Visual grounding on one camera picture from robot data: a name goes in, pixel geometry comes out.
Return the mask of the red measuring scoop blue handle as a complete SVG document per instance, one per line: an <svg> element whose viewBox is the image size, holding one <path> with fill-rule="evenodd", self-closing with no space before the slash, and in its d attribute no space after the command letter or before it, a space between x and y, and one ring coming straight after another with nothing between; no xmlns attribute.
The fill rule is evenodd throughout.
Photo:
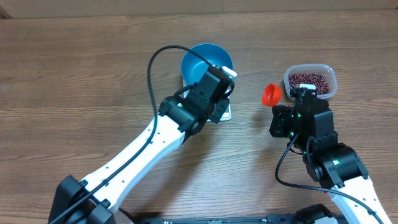
<svg viewBox="0 0 398 224"><path fill-rule="evenodd" d="M270 83L266 86L262 94L262 104L273 107L277 105L282 98L282 91L276 84Z"/></svg>

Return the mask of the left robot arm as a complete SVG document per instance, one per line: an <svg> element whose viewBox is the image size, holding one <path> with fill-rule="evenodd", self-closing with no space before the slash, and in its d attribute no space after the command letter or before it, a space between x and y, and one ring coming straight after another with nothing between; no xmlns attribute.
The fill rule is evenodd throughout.
<svg viewBox="0 0 398 224"><path fill-rule="evenodd" d="M229 107L235 71L211 66L198 82L160 104L153 120L133 142L81 181L68 176L55 192L49 223L129 223L119 208L134 186L170 152L218 123Z"/></svg>

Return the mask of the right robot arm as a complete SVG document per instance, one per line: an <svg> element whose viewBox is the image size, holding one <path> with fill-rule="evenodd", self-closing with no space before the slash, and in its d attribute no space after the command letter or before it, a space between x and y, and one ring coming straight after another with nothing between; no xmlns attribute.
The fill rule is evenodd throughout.
<svg viewBox="0 0 398 224"><path fill-rule="evenodd" d="M302 156L308 175L319 186L276 180L288 187L329 194L346 223L390 223L369 172L355 150L338 141L333 112L327 100L318 97L313 85L298 85L290 90L293 106L280 105L282 91L270 84L262 94L262 104L272 108L270 134L287 138L284 154Z"/></svg>

